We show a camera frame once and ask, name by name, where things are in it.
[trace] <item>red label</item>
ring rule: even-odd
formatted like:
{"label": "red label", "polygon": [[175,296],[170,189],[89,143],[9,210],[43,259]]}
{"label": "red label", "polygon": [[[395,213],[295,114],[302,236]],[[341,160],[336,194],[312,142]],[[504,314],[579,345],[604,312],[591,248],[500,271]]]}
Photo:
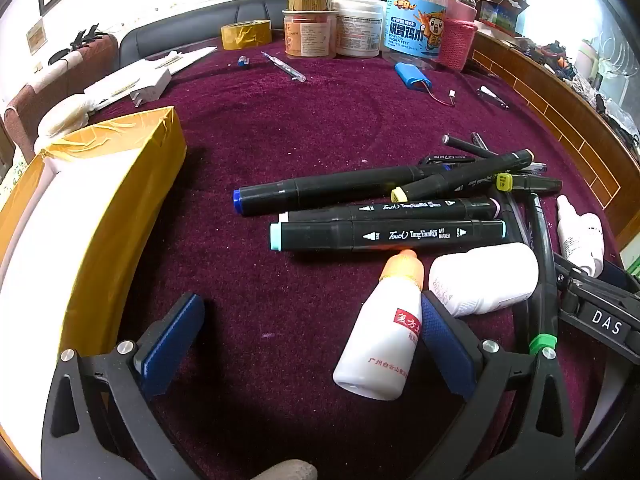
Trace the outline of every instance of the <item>red label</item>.
{"label": "red label", "polygon": [[394,317],[394,323],[407,327],[415,335],[420,335],[420,321],[410,312],[398,308],[396,310],[396,316]]}

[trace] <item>yellow marker cap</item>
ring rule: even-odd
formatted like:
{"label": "yellow marker cap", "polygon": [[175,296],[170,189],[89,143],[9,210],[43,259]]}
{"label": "yellow marker cap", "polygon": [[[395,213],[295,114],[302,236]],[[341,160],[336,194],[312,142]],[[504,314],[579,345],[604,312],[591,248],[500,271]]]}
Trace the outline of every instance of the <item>yellow marker cap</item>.
{"label": "yellow marker cap", "polygon": [[414,282],[420,290],[424,285],[424,266],[411,249],[400,251],[386,261],[380,280],[389,276],[404,276]]}
{"label": "yellow marker cap", "polygon": [[402,191],[402,188],[396,187],[391,192],[391,202],[409,202],[409,200],[404,194],[404,191]]}
{"label": "yellow marker cap", "polygon": [[500,191],[511,191],[513,189],[513,177],[509,173],[498,173],[495,176],[495,187]]}

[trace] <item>blue marker cap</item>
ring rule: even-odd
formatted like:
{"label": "blue marker cap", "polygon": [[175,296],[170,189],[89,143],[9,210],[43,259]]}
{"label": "blue marker cap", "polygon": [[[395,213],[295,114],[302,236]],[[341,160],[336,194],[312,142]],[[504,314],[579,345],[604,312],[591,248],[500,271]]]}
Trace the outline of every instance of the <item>blue marker cap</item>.
{"label": "blue marker cap", "polygon": [[234,208],[236,213],[242,214],[242,201],[240,200],[240,190],[234,190]]}
{"label": "blue marker cap", "polygon": [[282,250],[282,225],[280,223],[271,224],[270,227],[270,241],[272,251]]}

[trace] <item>bottle with orange cap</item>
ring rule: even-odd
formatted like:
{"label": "bottle with orange cap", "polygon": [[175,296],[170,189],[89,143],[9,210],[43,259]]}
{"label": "bottle with orange cap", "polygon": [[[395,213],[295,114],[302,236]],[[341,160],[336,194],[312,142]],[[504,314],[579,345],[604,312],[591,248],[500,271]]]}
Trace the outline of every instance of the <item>bottle with orange cap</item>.
{"label": "bottle with orange cap", "polygon": [[412,250],[389,258],[335,367],[338,386],[369,399],[402,394],[420,337],[423,281],[424,267]]}

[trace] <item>brown armchair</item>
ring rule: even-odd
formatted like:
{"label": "brown armchair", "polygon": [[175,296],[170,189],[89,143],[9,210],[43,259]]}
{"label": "brown armchair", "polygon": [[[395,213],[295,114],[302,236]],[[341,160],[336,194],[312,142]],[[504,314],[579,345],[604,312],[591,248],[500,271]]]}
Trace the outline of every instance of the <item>brown armchair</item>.
{"label": "brown armchair", "polygon": [[82,93],[113,72],[117,59],[118,40],[103,36],[46,67],[22,87],[4,112],[4,127],[27,162],[35,156],[33,145],[44,115],[63,99]]}

